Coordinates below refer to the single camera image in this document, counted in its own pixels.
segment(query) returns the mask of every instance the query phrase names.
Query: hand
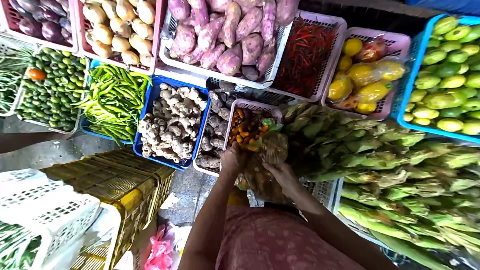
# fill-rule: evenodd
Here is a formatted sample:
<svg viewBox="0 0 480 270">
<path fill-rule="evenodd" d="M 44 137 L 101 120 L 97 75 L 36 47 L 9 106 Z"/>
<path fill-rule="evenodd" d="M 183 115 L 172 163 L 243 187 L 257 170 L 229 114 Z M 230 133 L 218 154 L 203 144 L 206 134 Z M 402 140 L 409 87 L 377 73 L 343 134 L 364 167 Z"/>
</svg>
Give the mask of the hand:
<svg viewBox="0 0 480 270">
<path fill-rule="evenodd" d="M 246 153 L 240 151 L 238 142 L 234 142 L 232 147 L 223 151 L 220 155 L 220 163 L 223 172 L 229 172 L 238 175 L 245 166 Z"/>
<path fill-rule="evenodd" d="M 282 187 L 282 192 L 285 196 L 292 200 L 295 200 L 295 198 L 301 196 L 301 192 L 304 191 L 304 188 L 301 186 L 298 177 L 295 176 L 295 173 L 290 165 L 282 163 L 280 164 L 279 170 L 265 162 L 263 165 L 265 169 L 269 170 L 273 174 L 276 181 Z"/>
</svg>

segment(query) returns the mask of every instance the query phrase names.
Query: plastic basket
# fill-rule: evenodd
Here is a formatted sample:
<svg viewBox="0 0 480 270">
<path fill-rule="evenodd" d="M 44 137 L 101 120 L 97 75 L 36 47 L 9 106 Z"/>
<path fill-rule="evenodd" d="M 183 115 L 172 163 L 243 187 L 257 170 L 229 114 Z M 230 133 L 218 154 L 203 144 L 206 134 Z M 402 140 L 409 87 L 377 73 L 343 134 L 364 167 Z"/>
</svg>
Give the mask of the plastic basket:
<svg viewBox="0 0 480 270">
<path fill-rule="evenodd" d="M 44 173 L 22 171 L 27 172 L 23 179 L 2 182 L 5 188 L 0 196 L 0 219 L 41 236 L 32 265 L 32 269 L 41 269 L 84 234 L 95 220 L 100 202 L 73 192 L 61 182 L 49 181 Z M 2 173 L 1 178 L 10 173 Z"/>
<path fill-rule="evenodd" d="M 103 58 L 95 54 L 92 50 L 92 46 L 90 46 L 86 39 L 85 33 L 87 30 L 91 29 L 90 22 L 85 19 L 84 14 L 82 12 L 82 8 L 84 4 L 80 0 L 70 0 L 71 6 L 75 8 L 75 22 L 76 27 L 78 29 L 78 46 L 80 50 L 80 54 L 85 55 L 86 57 L 102 61 L 107 64 L 111 64 L 114 66 L 118 66 L 123 69 L 129 69 L 131 71 L 143 73 L 146 75 L 153 75 L 155 72 L 156 63 L 158 61 L 158 47 L 160 43 L 160 32 L 163 23 L 163 11 L 166 9 L 167 1 L 165 0 L 158 0 L 157 5 L 155 8 L 155 22 L 153 24 L 154 27 L 154 34 L 153 34 L 153 41 L 152 41 L 152 55 L 153 55 L 153 65 L 151 67 L 146 67 L 142 64 L 138 66 L 130 66 L 128 67 L 122 60 L 121 56 L 113 56 L 110 58 Z"/>
<path fill-rule="evenodd" d="M 367 28 L 360 28 L 360 27 L 352 27 L 347 30 L 347 35 L 346 39 L 348 38 L 358 38 L 361 41 L 367 41 L 368 39 L 372 37 L 376 37 L 378 35 L 383 35 L 383 38 L 386 42 L 386 46 L 388 47 L 388 55 L 389 56 L 397 56 L 397 57 L 406 57 L 408 56 L 408 49 L 410 48 L 410 37 L 404 34 L 397 34 L 397 33 L 391 33 L 391 32 L 384 32 L 384 31 L 378 31 L 378 30 L 373 30 L 373 29 L 367 29 Z M 324 88 L 324 93 L 325 95 L 322 96 L 322 105 L 327 106 L 326 104 L 326 98 L 327 98 L 327 91 L 330 86 L 330 83 L 332 81 L 332 77 L 334 72 L 332 72 L 332 76 L 330 77 L 330 82 L 326 85 Z M 388 95 L 380 100 L 377 103 L 377 108 L 375 111 L 369 115 L 363 115 L 355 112 L 350 112 L 350 111 L 342 111 L 344 113 L 347 113 L 348 115 L 351 115 L 355 118 L 364 118 L 364 119 L 378 119 L 378 120 L 383 120 L 388 117 L 391 111 L 392 107 L 392 102 L 395 96 L 395 92 L 398 89 L 399 82 L 394 83 L 394 87 Z"/>
<path fill-rule="evenodd" d="M 423 132 L 433 133 L 445 137 L 461 139 L 469 142 L 474 142 L 480 144 L 480 135 L 465 135 L 454 132 L 448 132 L 436 128 L 431 128 L 427 126 L 419 126 L 406 122 L 403 117 L 405 116 L 405 109 L 407 108 L 408 101 L 410 100 L 410 95 L 414 90 L 415 79 L 420 71 L 420 66 L 423 61 L 423 56 L 427 50 L 428 41 L 430 40 L 430 35 L 433 32 L 433 27 L 443 17 L 448 16 L 447 14 L 438 15 L 433 17 L 427 24 L 425 31 L 418 34 L 413 38 L 412 46 L 410 48 L 410 54 L 415 56 L 414 61 L 408 62 L 409 68 L 411 70 L 409 77 L 404 77 L 398 85 L 397 95 L 392 106 L 392 117 L 396 118 L 396 121 L 403 127 L 419 130 Z M 464 16 L 459 20 L 460 25 L 480 25 L 479 17 Z"/>
<path fill-rule="evenodd" d="M 160 84 L 166 83 L 166 84 L 168 84 L 172 87 L 182 87 L 182 86 L 195 87 L 199 91 L 199 94 L 201 96 L 203 96 L 203 99 L 208 98 L 207 107 L 202 112 L 202 123 L 200 124 L 200 129 L 198 131 L 198 134 L 201 134 L 203 132 L 204 127 L 205 127 L 206 118 L 207 118 L 207 110 L 210 107 L 210 98 L 208 97 L 208 90 L 205 89 L 205 88 L 202 88 L 202 87 L 198 87 L 198 86 L 188 84 L 188 83 L 184 83 L 184 82 L 180 82 L 180 81 L 177 81 L 177 80 L 165 78 L 163 76 L 154 76 L 154 77 L 152 77 L 152 80 L 153 80 L 154 85 L 151 89 L 150 89 L 150 86 L 149 86 L 149 90 L 147 90 L 147 93 L 145 95 L 145 106 L 142 109 L 142 114 L 140 115 L 140 119 L 143 119 L 147 113 L 150 113 L 152 111 L 153 101 L 160 98 L 160 92 L 161 92 Z M 133 150 L 137 155 L 142 157 L 143 156 L 142 155 L 142 147 L 143 147 L 144 144 L 142 143 L 142 141 L 140 139 L 141 137 L 142 137 L 142 134 L 137 132 L 137 134 L 135 136 L 135 142 L 134 142 Z M 197 139 L 196 144 L 195 144 L 195 148 L 193 149 L 193 157 L 196 156 L 199 147 L 200 147 L 200 140 Z M 158 162 L 158 163 L 161 163 L 161 164 L 164 164 L 164 165 L 167 165 L 169 167 L 172 167 L 176 170 L 179 170 L 179 171 L 183 172 L 183 171 L 185 171 L 186 168 L 188 168 L 192 164 L 193 157 L 189 160 L 181 159 L 180 163 L 175 163 L 173 160 L 168 160 L 164 157 L 148 157 L 147 159 L 153 160 L 155 162 Z"/>
<path fill-rule="evenodd" d="M 0 34 L 0 55 L 11 53 L 10 49 L 24 49 L 24 48 L 36 51 L 37 45 L 7 37 L 5 34 Z M 7 117 L 7 116 L 12 116 L 14 114 L 15 108 L 18 106 L 18 103 L 20 102 L 21 90 L 22 88 L 18 87 L 15 100 L 13 101 L 13 104 L 10 107 L 10 110 L 6 113 L 0 113 L 0 116 Z"/>
<path fill-rule="evenodd" d="M 78 52 L 78 40 L 77 40 L 77 28 L 76 28 L 76 21 L 75 21 L 75 9 L 73 7 L 73 0 L 69 0 L 69 15 L 70 15 L 70 23 L 72 25 L 72 41 L 73 44 L 70 45 L 68 43 L 58 44 L 50 41 L 46 41 L 42 38 L 31 37 L 25 35 L 18 26 L 18 23 L 23 19 L 23 16 L 16 11 L 9 3 L 9 0 L 1 0 L 0 5 L 0 24 L 2 27 L 5 27 L 6 32 L 12 36 L 17 37 L 19 40 L 28 42 L 28 43 L 38 43 L 45 45 L 46 47 L 52 49 L 59 49 L 65 50 L 69 52 Z"/>
<path fill-rule="evenodd" d="M 324 92 L 324 89 L 327 88 L 330 85 L 330 82 L 332 81 L 333 74 L 335 72 L 336 63 L 338 62 L 340 53 L 342 52 L 343 42 L 345 40 L 345 34 L 347 31 L 347 22 L 345 22 L 344 19 L 339 17 L 327 16 L 327 15 L 322 15 L 322 14 L 317 14 L 317 13 L 312 13 L 307 11 L 298 11 L 296 18 L 297 19 L 303 18 L 306 23 L 309 23 L 312 25 L 321 25 L 325 27 L 331 26 L 333 24 L 338 24 L 335 38 L 332 41 L 332 46 L 327 55 L 328 60 L 322 63 L 322 67 L 318 73 L 315 90 L 313 91 L 313 95 L 310 98 L 305 98 L 299 95 L 277 90 L 274 88 L 268 88 L 266 90 L 269 92 L 297 98 L 299 100 L 316 102 L 321 98 Z"/>
<path fill-rule="evenodd" d="M 167 15 L 165 17 L 164 23 L 164 30 L 162 35 L 166 37 L 171 37 L 173 33 L 177 30 L 177 20 L 171 15 L 170 10 L 167 11 Z M 163 63 L 177 67 L 180 69 L 184 69 L 193 73 L 197 73 L 200 75 L 204 75 L 207 77 L 217 78 L 219 80 L 232 82 L 234 84 L 248 86 L 256 89 L 264 89 L 272 85 L 273 80 L 275 80 L 276 72 L 278 70 L 278 66 L 280 65 L 280 60 L 282 59 L 283 50 L 285 49 L 285 45 L 287 43 L 288 35 L 290 34 L 290 29 L 292 28 L 292 24 L 289 24 L 286 27 L 282 27 L 278 31 L 278 35 L 276 38 L 276 57 L 275 61 L 272 66 L 265 72 L 265 79 L 262 82 L 252 82 L 247 79 L 242 79 L 233 76 L 226 76 L 220 72 L 216 72 L 213 70 L 204 69 L 199 66 L 185 64 L 178 59 L 170 58 L 170 51 L 169 48 L 173 44 L 173 39 L 165 39 L 162 40 L 160 44 L 160 59 Z"/>
<path fill-rule="evenodd" d="M 279 107 L 263 104 L 256 101 L 250 101 L 246 99 L 237 99 L 232 104 L 232 109 L 230 110 L 230 117 L 228 119 L 228 129 L 227 133 L 225 134 L 225 144 L 223 145 L 223 150 L 227 150 L 228 146 L 228 137 L 230 135 L 232 121 L 233 121 L 233 114 L 237 108 L 241 109 L 249 109 L 249 110 L 261 110 L 265 112 L 269 112 L 272 114 L 272 118 L 276 120 L 276 124 L 282 123 L 283 114 Z"/>
<path fill-rule="evenodd" d="M 38 54 L 43 48 L 45 48 L 45 47 L 42 46 L 42 47 L 38 48 L 36 54 Z M 90 70 L 90 60 L 88 58 L 83 57 L 83 56 L 81 56 L 79 54 L 76 54 L 76 53 L 73 53 L 72 55 L 76 56 L 76 57 L 83 58 L 86 61 L 86 68 L 85 68 L 85 71 L 84 71 L 85 72 L 84 86 L 83 86 L 84 89 L 85 89 L 85 87 L 87 86 L 88 71 Z M 23 85 L 24 85 L 24 83 L 22 82 L 20 84 L 20 89 L 18 90 L 20 92 L 20 102 L 17 103 L 17 106 L 15 107 L 16 109 L 18 109 L 24 101 L 25 91 L 23 89 Z M 38 122 L 38 121 L 35 121 L 35 120 L 29 120 L 29 119 L 22 119 L 22 117 L 20 115 L 17 115 L 17 117 L 18 117 L 18 119 L 20 119 L 22 121 L 25 121 L 27 123 L 32 123 L 32 124 L 47 127 L 48 130 L 50 130 L 50 131 L 54 131 L 54 132 L 58 132 L 58 133 L 66 134 L 66 135 L 73 135 L 77 132 L 79 124 L 80 124 L 81 110 L 79 110 L 78 113 L 77 113 L 77 121 L 75 122 L 75 127 L 73 128 L 72 131 L 63 131 L 63 130 L 60 130 L 60 129 L 52 128 L 48 124 L 45 124 L 45 123 L 42 123 L 42 122 Z"/>
<path fill-rule="evenodd" d="M 113 151 L 103 157 L 118 152 L 125 153 L 124 150 Z M 156 217 L 158 207 L 169 194 L 174 172 L 162 166 L 155 173 L 150 173 L 99 156 L 54 165 L 42 171 L 50 178 L 64 180 L 78 192 L 100 199 L 103 208 L 117 211 L 120 215 L 116 225 L 118 230 L 112 238 L 115 244 L 87 249 L 92 257 L 82 253 L 74 264 L 75 269 L 82 270 L 114 267 L 129 250 L 139 231 Z"/>
<path fill-rule="evenodd" d="M 95 69 L 96 67 L 98 67 L 99 65 L 101 65 L 102 62 L 99 61 L 99 60 L 92 60 L 91 64 L 90 64 L 90 69 L 93 70 Z M 87 84 L 90 83 L 92 79 L 90 78 L 90 75 L 88 74 L 88 77 L 87 79 L 85 80 L 85 82 Z M 148 88 L 147 88 L 147 92 L 146 92 L 146 95 L 149 95 L 149 92 L 150 92 L 150 84 L 148 85 Z M 104 138 L 104 139 L 107 139 L 107 140 L 110 140 L 110 141 L 114 141 L 114 139 L 110 136 L 105 136 L 103 134 L 98 134 L 96 133 L 95 131 L 91 130 L 90 128 L 88 128 L 88 126 L 90 126 L 90 122 L 85 118 L 85 117 L 82 117 L 82 119 L 80 120 L 80 130 L 84 133 L 87 133 L 89 135 L 92 135 L 92 136 L 97 136 L 97 137 L 100 137 L 100 138 Z M 131 141 L 127 141 L 127 140 L 121 140 L 121 139 L 118 139 L 118 141 L 120 141 L 121 143 L 123 144 L 126 144 L 126 145 L 131 145 L 133 144 Z"/>
</svg>

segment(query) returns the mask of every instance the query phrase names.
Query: blue plastic basket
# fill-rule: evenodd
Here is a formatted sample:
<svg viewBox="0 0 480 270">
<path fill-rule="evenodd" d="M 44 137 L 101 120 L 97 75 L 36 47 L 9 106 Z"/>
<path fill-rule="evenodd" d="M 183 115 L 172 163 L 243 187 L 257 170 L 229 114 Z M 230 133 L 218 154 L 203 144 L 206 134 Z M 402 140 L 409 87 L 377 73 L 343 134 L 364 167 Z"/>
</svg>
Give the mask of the blue plastic basket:
<svg viewBox="0 0 480 270">
<path fill-rule="evenodd" d="M 403 118 L 405 116 L 405 110 L 407 108 L 408 101 L 410 100 L 410 95 L 414 90 L 414 83 L 417 75 L 420 71 L 420 66 L 427 50 L 428 41 L 433 32 L 433 27 L 435 24 L 442 19 L 443 17 L 450 16 L 448 14 L 438 15 L 433 17 L 427 24 L 425 31 L 418 34 L 415 38 L 412 39 L 412 44 L 410 46 L 410 55 L 414 57 L 413 61 L 408 61 L 406 63 L 407 67 L 410 68 L 410 76 L 405 76 L 402 78 L 398 84 L 397 94 L 395 96 L 393 105 L 392 105 L 392 114 L 393 118 L 396 118 L 396 121 L 403 127 L 419 130 L 423 132 L 433 133 L 449 138 L 461 139 L 469 142 L 479 143 L 480 136 L 465 135 L 459 133 L 448 132 L 436 128 L 431 128 L 427 126 L 419 126 L 406 122 Z M 459 23 L 461 25 L 480 25 L 480 18 L 472 16 L 464 16 L 460 18 Z"/>
<path fill-rule="evenodd" d="M 198 87 L 198 86 L 188 84 L 188 83 L 184 83 L 184 82 L 180 82 L 180 81 L 177 81 L 177 80 L 174 80 L 174 79 L 166 78 L 166 77 L 163 77 L 163 76 L 154 76 L 154 77 L 152 77 L 152 80 L 153 80 L 153 90 L 148 90 L 147 93 L 146 93 L 145 106 L 142 109 L 142 114 L 140 115 L 140 119 L 143 119 L 147 113 L 152 113 L 153 101 L 160 98 L 160 92 L 161 92 L 160 84 L 162 84 L 162 83 L 166 83 L 166 84 L 168 84 L 172 87 L 182 87 L 182 86 L 195 87 L 203 98 L 208 98 L 207 107 L 202 112 L 202 123 L 200 124 L 200 130 L 197 133 L 199 135 L 199 139 L 197 139 L 196 144 L 195 144 L 195 148 L 193 149 L 193 157 L 196 157 L 198 148 L 200 147 L 200 134 L 202 134 L 202 131 L 203 131 L 203 129 L 205 127 L 205 124 L 207 122 L 206 121 L 207 120 L 207 112 L 208 112 L 208 108 L 210 107 L 210 98 L 208 97 L 208 90 L 205 89 L 205 88 L 201 88 L 201 87 Z M 142 143 L 142 141 L 140 139 L 141 137 L 142 137 L 142 134 L 137 132 L 137 135 L 135 136 L 135 142 L 134 142 L 134 145 L 133 145 L 133 151 L 135 152 L 135 154 L 143 157 L 142 147 L 144 146 L 144 144 Z M 181 159 L 180 163 L 175 163 L 173 160 L 168 160 L 164 157 L 148 157 L 147 159 L 153 160 L 155 162 L 161 163 L 161 164 L 169 166 L 169 167 L 172 167 L 172 168 L 174 168 L 176 170 L 179 170 L 179 171 L 182 171 L 182 172 L 184 172 L 185 169 L 188 168 L 192 164 L 192 161 L 193 161 L 193 158 L 191 158 L 189 160 Z"/>
<path fill-rule="evenodd" d="M 90 63 L 90 70 L 94 70 L 96 67 L 98 67 L 101 64 L 102 64 L 102 62 L 100 62 L 98 60 L 92 60 L 91 63 Z M 92 78 L 90 76 L 88 76 L 87 81 L 88 81 L 89 84 L 90 84 L 91 80 L 92 80 Z M 145 93 L 146 96 L 150 95 L 151 89 L 152 89 L 152 86 L 150 84 L 148 84 L 147 91 Z M 104 138 L 104 139 L 107 139 L 107 140 L 110 140 L 110 141 L 114 140 L 112 137 L 96 133 L 95 131 L 88 128 L 88 126 L 90 126 L 90 122 L 85 117 L 82 117 L 82 120 L 80 121 L 80 129 L 82 130 L 82 132 L 87 133 L 89 135 Z M 131 141 L 120 140 L 120 139 L 119 139 L 119 141 L 123 144 L 126 144 L 126 145 L 133 144 Z"/>
</svg>

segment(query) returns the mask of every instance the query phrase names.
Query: white plastic basket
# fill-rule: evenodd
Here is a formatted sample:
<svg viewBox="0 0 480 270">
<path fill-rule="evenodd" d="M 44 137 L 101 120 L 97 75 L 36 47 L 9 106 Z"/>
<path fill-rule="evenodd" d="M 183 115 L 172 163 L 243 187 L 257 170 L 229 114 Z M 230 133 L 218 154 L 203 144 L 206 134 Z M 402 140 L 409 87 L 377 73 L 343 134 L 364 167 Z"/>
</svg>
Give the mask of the white plastic basket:
<svg viewBox="0 0 480 270">
<path fill-rule="evenodd" d="M 44 47 L 38 48 L 38 50 L 36 51 L 35 55 L 38 54 L 43 48 L 44 48 Z M 89 76 L 89 70 L 90 70 L 90 59 L 87 58 L 87 57 L 84 57 L 84 56 L 82 56 L 82 55 L 76 54 L 76 53 L 72 53 L 72 55 L 73 55 L 73 56 L 76 56 L 76 57 L 83 58 L 83 59 L 85 59 L 85 61 L 86 61 L 86 64 L 85 64 L 85 65 L 86 65 L 86 68 L 85 68 L 85 71 L 84 71 L 84 72 L 85 72 L 84 86 L 83 86 L 83 88 L 85 89 L 86 86 L 87 86 L 87 83 L 88 83 L 88 82 L 87 82 L 87 78 L 88 78 L 88 76 Z M 22 83 L 20 84 L 20 88 L 19 88 L 19 90 L 18 90 L 18 92 L 19 92 L 19 94 L 18 94 L 18 96 L 19 96 L 19 102 L 16 104 L 15 109 L 18 109 L 18 108 L 20 107 L 20 105 L 21 105 L 21 104 L 23 103 L 23 101 L 24 101 L 25 91 L 24 91 L 23 85 L 24 85 L 24 83 L 22 82 Z M 65 135 L 73 135 L 73 134 L 75 134 L 75 133 L 77 132 L 78 127 L 79 127 L 79 125 L 80 125 L 80 118 L 81 118 L 81 115 L 82 115 L 82 112 L 81 112 L 81 111 L 82 111 L 82 110 L 78 110 L 78 113 L 77 113 L 77 121 L 75 122 L 75 127 L 72 129 L 72 131 L 63 131 L 63 130 L 61 130 L 61 129 L 52 128 L 52 127 L 50 127 L 48 124 L 45 124 L 45 123 L 42 123 L 42 122 L 38 122 L 38 121 L 35 121 L 35 120 L 30 120 L 30 119 L 23 119 L 20 115 L 17 115 L 17 117 L 18 117 L 18 119 L 20 119 L 20 120 L 22 120 L 22 121 L 25 121 L 25 122 L 27 122 L 27 123 L 32 123 L 32 124 L 36 124 L 36 125 L 40 125 L 40 126 L 47 127 L 48 130 L 50 130 L 50 131 L 58 132 L 58 133 L 65 134 Z"/>
<path fill-rule="evenodd" d="M 383 39 L 385 40 L 386 46 L 388 47 L 389 56 L 397 56 L 401 58 L 408 56 L 408 50 L 410 49 L 411 39 L 409 36 L 404 34 L 397 34 L 397 33 L 360 28 L 360 27 L 352 27 L 347 30 L 345 40 L 349 38 L 358 38 L 361 41 L 367 41 L 368 39 L 372 37 L 376 37 L 378 35 L 383 35 Z M 337 60 L 335 62 L 335 66 L 333 66 L 332 74 L 330 76 L 328 84 L 326 84 L 323 89 L 323 92 L 325 93 L 325 95 L 322 95 L 322 106 L 327 106 L 325 102 L 328 96 L 327 91 L 328 91 L 328 88 L 330 87 L 330 83 L 332 82 L 332 78 L 335 73 L 336 63 L 338 62 L 339 58 L 340 58 L 340 55 L 337 56 Z M 369 115 L 363 115 L 363 114 L 344 111 L 344 110 L 343 112 L 355 118 L 364 118 L 364 119 L 369 118 L 369 119 L 378 119 L 378 120 L 383 120 L 387 118 L 388 115 L 390 114 L 390 110 L 392 107 L 393 98 L 396 92 L 396 85 L 397 83 L 394 84 L 393 89 L 390 90 L 388 95 L 377 103 L 377 108 L 373 113 Z"/>
<path fill-rule="evenodd" d="M 225 144 L 223 145 L 223 150 L 227 150 L 228 136 L 230 135 L 230 131 L 232 129 L 233 114 L 237 108 L 269 112 L 276 120 L 276 124 L 282 123 L 283 114 L 279 107 L 241 98 L 237 99 L 235 102 L 233 102 L 232 109 L 230 110 L 230 118 L 228 119 L 228 129 L 227 133 L 225 134 Z"/>
<path fill-rule="evenodd" d="M 81 195 L 71 186 L 47 180 L 42 172 L 32 175 L 23 170 L 25 177 L 13 181 L 2 181 L 4 193 L 0 196 L 0 220 L 19 224 L 42 237 L 41 244 L 32 265 L 33 270 L 41 269 L 50 259 L 77 240 L 96 218 L 100 201 L 90 195 Z M 0 178 L 8 178 L 6 172 Z M 43 179 L 48 184 L 33 187 Z"/>
<path fill-rule="evenodd" d="M 275 61 L 272 66 L 265 72 L 265 79 L 262 82 L 253 82 L 247 79 L 233 77 L 233 76 L 226 76 L 220 72 L 216 72 L 213 70 L 204 69 L 199 66 L 185 64 L 178 59 L 170 58 L 170 50 L 169 48 L 173 44 L 173 39 L 169 38 L 172 33 L 177 31 L 177 20 L 172 16 L 170 10 L 167 10 L 167 15 L 165 17 L 164 27 L 162 29 L 162 38 L 160 42 L 160 59 L 163 63 L 177 67 L 180 69 L 184 69 L 193 73 L 197 73 L 200 75 L 204 75 L 207 77 L 217 78 L 222 81 L 228 81 L 234 84 L 238 84 L 241 86 L 252 87 L 256 89 L 265 89 L 272 85 L 273 80 L 275 80 L 276 72 L 278 70 L 278 66 L 280 65 L 280 60 L 282 59 L 283 51 L 285 49 L 285 45 L 287 44 L 287 39 L 290 34 L 290 30 L 292 28 L 292 24 L 289 24 L 286 27 L 282 27 L 278 31 L 278 35 L 276 38 L 276 57 Z"/>
<path fill-rule="evenodd" d="M 321 26 L 331 26 L 333 24 L 338 24 L 337 32 L 335 38 L 332 42 L 332 46 L 330 51 L 327 55 L 327 60 L 322 63 L 322 67 L 320 72 L 318 73 L 317 77 L 317 84 L 315 85 L 315 90 L 313 91 L 313 95 L 310 98 L 305 98 L 299 95 L 295 95 L 289 92 L 277 90 L 274 88 L 266 89 L 269 92 L 282 94 L 285 96 L 297 98 L 299 100 L 307 100 L 309 102 L 316 102 L 321 97 L 326 87 L 330 85 L 332 81 L 333 74 L 335 72 L 335 67 L 340 57 L 340 53 L 342 52 L 343 42 L 345 40 L 345 35 L 347 31 L 347 22 L 339 17 L 334 16 L 327 16 L 307 11 L 298 11 L 296 19 L 303 18 L 306 23 L 310 23 L 312 25 L 321 25 Z"/>
</svg>

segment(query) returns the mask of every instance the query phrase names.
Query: sweet potato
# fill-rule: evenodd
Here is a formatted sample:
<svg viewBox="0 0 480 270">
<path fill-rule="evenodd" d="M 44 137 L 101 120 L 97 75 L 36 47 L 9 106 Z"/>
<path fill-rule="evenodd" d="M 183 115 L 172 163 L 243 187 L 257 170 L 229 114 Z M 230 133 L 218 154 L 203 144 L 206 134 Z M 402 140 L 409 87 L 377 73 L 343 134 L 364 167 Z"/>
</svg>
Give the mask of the sweet potato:
<svg viewBox="0 0 480 270">
<path fill-rule="evenodd" d="M 204 51 L 197 46 L 191 53 L 185 54 L 180 59 L 186 64 L 195 64 L 200 61 L 203 55 Z"/>
<path fill-rule="evenodd" d="M 252 8 L 245 17 L 240 21 L 235 38 L 241 41 L 246 36 L 250 35 L 253 30 L 262 22 L 262 10 L 259 8 Z"/>
<path fill-rule="evenodd" d="M 262 18 L 262 37 L 265 43 L 270 44 L 275 27 L 276 4 L 275 0 L 265 0 L 264 17 Z"/>
<path fill-rule="evenodd" d="M 225 12 L 230 3 L 232 3 L 232 0 L 207 0 L 212 12 Z"/>
<path fill-rule="evenodd" d="M 220 17 L 203 26 L 198 35 L 198 47 L 204 51 L 208 51 L 212 45 L 215 46 L 216 37 L 224 22 L 225 17 Z"/>
<path fill-rule="evenodd" d="M 242 66 L 241 72 L 243 73 L 243 76 L 251 81 L 258 80 L 258 71 L 252 66 Z"/>
<path fill-rule="evenodd" d="M 277 0 L 276 1 L 276 25 L 287 26 L 299 10 L 300 0 Z"/>
<path fill-rule="evenodd" d="M 226 50 L 218 58 L 216 67 L 221 73 L 227 76 L 233 76 L 240 70 L 241 60 L 241 46 L 240 44 L 237 44 L 234 48 Z"/>
<path fill-rule="evenodd" d="M 241 42 L 241 50 L 243 52 L 241 64 L 255 65 L 263 47 L 264 39 L 259 34 L 250 34 L 244 38 Z"/>
<path fill-rule="evenodd" d="M 218 44 L 215 47 L 215 49 L 204 53 L 204 55 L 202 56 L 202 59 L 200 60 L 201 67 L 205 69 L 213 68 L 216 65 L 216 61 L 223 54 L 224 51 L 225 51 L 225 45 Z"/>
<path fill-rule="evenodd" d="M 170 48 L 170 57 L 176 58 L 190 53 L 195 48 L 195 30 L 189 25 L 178 25 L 177 36 Z"/>
<path fill-rule="evenodd" d="M 190 5 L 187 0 L 168 0 L 168 8 L 177 20 L 185 20 L 190 16 Z"/>
<path fill-rule="evenodd" d="M 188 0 L 188 3 L 195 10 L 197 25 L 204 26 L 208 23 L 208 7 L 205 0 Z"/>
<path fill-rule="evenodd" d="M 235 30 L 240 22 L 241 8 L 238 3 L 233 2 L 228 5 L 225 11 L 225 23 L 223 24 L 223 40 L 225 45 L 229 48 L 233 47 L 235 41 Z"/>
<path fill-rule="evenodd" d="M 275 61 L 275 42 L 265 47 L 257 61 L 258 76 L 262 77 Z"/>
</svg>

